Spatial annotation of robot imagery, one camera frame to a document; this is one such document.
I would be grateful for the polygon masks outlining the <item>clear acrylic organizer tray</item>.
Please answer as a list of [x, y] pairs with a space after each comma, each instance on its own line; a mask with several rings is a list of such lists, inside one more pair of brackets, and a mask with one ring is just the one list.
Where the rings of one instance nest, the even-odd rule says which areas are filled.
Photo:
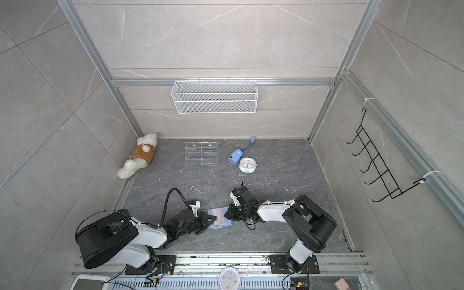
[[217, 166], [218, 142], [191, 141], [184, 144], [186, 166]]

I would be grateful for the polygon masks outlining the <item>blue leather card holder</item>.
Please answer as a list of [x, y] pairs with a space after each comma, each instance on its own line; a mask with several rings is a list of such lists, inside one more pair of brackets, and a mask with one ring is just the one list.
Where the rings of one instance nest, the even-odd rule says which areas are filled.
[[208, 215], [216, 216], [217, 219], [208, 227], [208, 230], [220, 230], [234, 226], [234, 221], [225, 217], [228, 207], [204, 210]]

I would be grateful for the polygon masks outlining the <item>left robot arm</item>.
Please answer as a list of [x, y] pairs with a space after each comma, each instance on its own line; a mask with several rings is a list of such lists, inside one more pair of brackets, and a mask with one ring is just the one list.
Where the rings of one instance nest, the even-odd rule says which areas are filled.
[[107, 263], [139, 269], [155, 262], [155, 249], [169, 248], [183, 235], [199, 235], [216, 220], [216, 216], [198, 211], [195, 205], [163, 225], [141, 222], [121, 209], [83, 227], [75, 240], [86, 269]]

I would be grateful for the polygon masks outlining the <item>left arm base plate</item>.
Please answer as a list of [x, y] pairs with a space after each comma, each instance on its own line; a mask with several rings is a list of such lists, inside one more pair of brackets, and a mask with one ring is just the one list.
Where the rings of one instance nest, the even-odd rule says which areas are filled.
[[124, 273], [126, 275], [157, 275], [157, 274], [173, 274], [176, 267], [176, 255], [161, 255], [150, 258], [140, 268], [127, 266]]

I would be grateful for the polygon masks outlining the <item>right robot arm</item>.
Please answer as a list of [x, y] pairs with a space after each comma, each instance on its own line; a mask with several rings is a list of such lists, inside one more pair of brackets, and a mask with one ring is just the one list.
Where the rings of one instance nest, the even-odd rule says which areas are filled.
[[308, 265], [315, 253], [321, 252], [337, 228], [334, 218], [306, 195], [289, 201], [258, 201], [245, 186], [230, 193], [233, 203], [224, 214], [231, 221], [247, 226], [258, 222], [284, 222], [297, 236], [283, 261], [283, 269], [298, 273]]

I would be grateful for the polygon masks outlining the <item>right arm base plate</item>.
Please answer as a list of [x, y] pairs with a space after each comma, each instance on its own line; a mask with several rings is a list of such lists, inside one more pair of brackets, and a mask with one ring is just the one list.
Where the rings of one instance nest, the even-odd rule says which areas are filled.
[[317, 258], [313, 255], [306, 259], [303, 263], [298, 263], [289, 255], [270, 255], [268, 263], [273, 274], [298, 274], [309, 273], [319, 274], [320, 268]]

